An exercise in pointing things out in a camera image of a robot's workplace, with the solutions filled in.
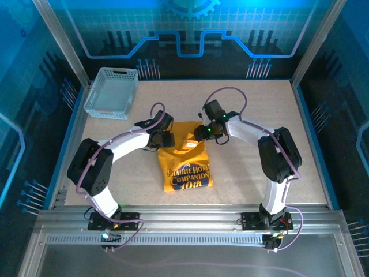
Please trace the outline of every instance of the gear graphic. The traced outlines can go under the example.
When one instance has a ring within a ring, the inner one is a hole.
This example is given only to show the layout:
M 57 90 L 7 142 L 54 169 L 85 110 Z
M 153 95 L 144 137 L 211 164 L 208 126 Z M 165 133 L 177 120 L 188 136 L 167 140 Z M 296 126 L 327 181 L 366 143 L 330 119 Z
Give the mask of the gear graphic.
M 31 0 L 0 0 L 0 9 L 2 8 L 7 9 L 21 27 L 25 27 L 33 19 Z
M 219 4 L 219 0 L 163 0 L 166 10 L 181 20 L 200 19 L 200 16 L 213 12 L 214 6 Z

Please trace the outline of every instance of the white plastic basket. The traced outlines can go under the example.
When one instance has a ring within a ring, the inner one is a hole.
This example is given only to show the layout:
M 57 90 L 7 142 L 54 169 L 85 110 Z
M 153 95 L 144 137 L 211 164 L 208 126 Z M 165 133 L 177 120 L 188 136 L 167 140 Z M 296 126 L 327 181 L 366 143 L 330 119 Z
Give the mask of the white plastic basket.
M 84 109 L 91 117 L 127 120 L 137 87 L 136 69 L 100 68 Z

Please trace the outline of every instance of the beige work surface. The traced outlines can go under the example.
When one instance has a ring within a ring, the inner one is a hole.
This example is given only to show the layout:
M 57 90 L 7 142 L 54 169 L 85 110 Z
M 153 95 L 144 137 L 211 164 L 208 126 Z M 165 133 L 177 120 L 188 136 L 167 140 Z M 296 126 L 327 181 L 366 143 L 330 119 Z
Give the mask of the beige work surface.
M 307 141 L 291 85 L 281 81 L 142 81 L 127 121 L 88 117 L 83 138 L 107 139 L 129 130 L 134 123 L 149 118 L 155 102 L 163 102 L 175 121 L 199 121 L 205 99 L 218 88 L 233 86 L 243 90 L 248 105 L 243 117 L 264 126 L 285 126 L 292 134 L 303 159 L 302 180 L 291 183 L 288 203 L 326 203 L 311 149 Z M 239 111 L 243 97 L 230 89 L 218 92 L 217 99 L 226 111 Z M 112 167 L 109 189 L 119 204 L 259 204 L 265 193 L 266 177 L 258 150 L 231 137 L 226 145 L 207 141 L 211 188 L 185 189 L 166 193 L 157 153 L 136 150 L 117 160 Z M 70 182 L 66 205 L 86 205 Z

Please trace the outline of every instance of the folded yellow shirt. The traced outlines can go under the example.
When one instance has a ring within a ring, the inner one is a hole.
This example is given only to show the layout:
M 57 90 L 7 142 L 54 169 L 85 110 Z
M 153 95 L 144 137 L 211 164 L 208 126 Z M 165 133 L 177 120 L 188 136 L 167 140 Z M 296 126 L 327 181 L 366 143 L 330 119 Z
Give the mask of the folded yellow shirt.
M 201 122 L 174 122 L 174 147 L 160 148 L 158 159 L 164 176 L 164 191 L 212 186 L 205 142 L 195 141 L 195 128 Z

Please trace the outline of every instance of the blue frame edge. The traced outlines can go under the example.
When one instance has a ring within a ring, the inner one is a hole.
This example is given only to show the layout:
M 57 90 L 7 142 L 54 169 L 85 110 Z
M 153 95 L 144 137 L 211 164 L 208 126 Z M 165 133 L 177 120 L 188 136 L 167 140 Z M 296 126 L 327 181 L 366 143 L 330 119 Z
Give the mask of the blue frame edge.
M 57 160 L 57 164 L 55 165 L 54 173 L 52 174 L 50 185 L 48 187 L 48 191 L 47 191 L 45 202 L 44 202 L 44 205 L 43 205 L 42 209 L 48 209 L 48 207 L 50 205 L 52 195 L 54 193 L 54 189 L 57 185 L 57 179 L 58 179 L 58 176 L 59 176 L 59 172 L 60 172 L 61 167 L 62 167 L 63 157 L 65 155 L 66 148 L 67 148 L 67 145 L 68 145 L 69 140 L 70 140 L 71 130 L 73 128 L 74 121 L 76 120 L 78 107 L 80 106 L 83 93 L 84 93 L 84 88 L 81 86 L 80 92 L 78 94 L 78 98 L 76 100 L 76 104 L 74 105 L 74 109 L 73 109 L 73 112 L 72 112 L 71 117 L 70 117 L 68 128 L 67 128 L 67 131 L 65 133 L 64 140 L 63 140 L 62 148 L 60 149 L 60 152 L 59 152 L 59 157 L 58 157 L 58 160 Z
M 310 137 L 308 139 L 312 142 L 312 146 L 314 147 L 314 149 L 316 151 L 317 158 L 318 158 L 317 162 L 319 163 L 319 165 L 321 167 L 322 177 L 324 178 L 325 186 L 327 188 L 327 193 L 328 193 L 327 197 L 329 197 L 329 199 L 330 199 L 330 202 L 332 204 L 332 209 L 340 209 L 340 206 L 339 206 L 338 201 L 337 201 L 336 194 L 335 194 L 334 189 L 333 189 L 332 181 L 329 177 L 327 165 L 324 161 L 323 153 L 322 153 L 321 147 L 320 147 L 319 142 L 318 142 L 318 137 L 317 137 L 317 134 L 315 133 L 314 127 L 312 125 L 311 117 L 310 117 L 310 114 L 308 112 L 308 108 L 307 108 L 307 105 L 306 105 L 306 102 L 305 102 L 305 98 L 302 94 L 302 90 L 300 88 L 300 85 L 298 85 L 296 87 L 296 91 L 298 92 L 298 95 L 296 95 L 298 97 L 298 102 L 300 102 L 299 103 L 299 106 L 301 108 L 300 112 L 302 113 L 303 118 L 306 120 L 306 124 L 307 124 L 307 128 L 308 128 L 307 132 L 308 132 L 308 136 Z

